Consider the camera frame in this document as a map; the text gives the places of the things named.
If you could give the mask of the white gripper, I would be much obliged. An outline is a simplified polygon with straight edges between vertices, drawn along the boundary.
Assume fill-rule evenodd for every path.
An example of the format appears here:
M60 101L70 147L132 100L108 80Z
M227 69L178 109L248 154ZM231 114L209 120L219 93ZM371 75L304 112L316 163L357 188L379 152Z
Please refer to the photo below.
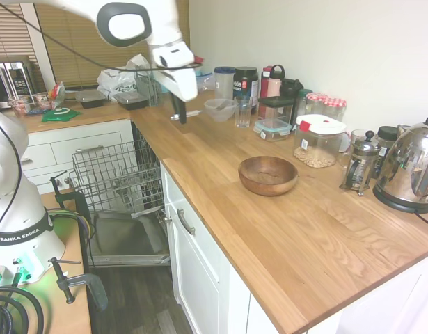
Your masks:
M172 119L187 123L185 102L194 100L198 96L196 72L194 69L159 70L154 74L155 80L169 92L174 110Z

